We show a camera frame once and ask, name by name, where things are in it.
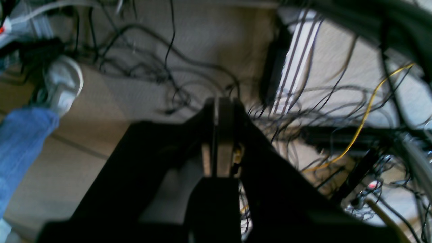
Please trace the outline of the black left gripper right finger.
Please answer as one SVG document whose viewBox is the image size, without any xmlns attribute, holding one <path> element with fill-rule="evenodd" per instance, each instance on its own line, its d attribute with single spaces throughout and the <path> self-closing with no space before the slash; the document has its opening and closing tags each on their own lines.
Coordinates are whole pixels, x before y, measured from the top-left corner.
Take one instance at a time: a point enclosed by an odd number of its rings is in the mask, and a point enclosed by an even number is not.
<svg viewBox="0 0 432 243">
<path fill-rule="evenodd" d="M 216 176 L 240 170 L 253 228 L 247 242 L 401 243 L 393 227 L 354 219 L 329 202 L 251 122 L 238 101 L 216 99 Z"/>
</svg>

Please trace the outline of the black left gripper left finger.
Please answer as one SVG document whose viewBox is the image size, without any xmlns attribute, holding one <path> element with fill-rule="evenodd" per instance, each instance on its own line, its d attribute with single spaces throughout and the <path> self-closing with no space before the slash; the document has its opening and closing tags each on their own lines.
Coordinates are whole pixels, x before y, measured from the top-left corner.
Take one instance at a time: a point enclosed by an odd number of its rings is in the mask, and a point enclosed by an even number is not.
<svg viewBox="0 0 432 243">
<path fill-rule="evenodd" d="M 69 220 L 47 223 L 38 243 L 188 243 L 182 222 L 141 219 L 171 168 L 197 154 L 214 98 L 182 124 L 129 126 Z"/>
</svg>

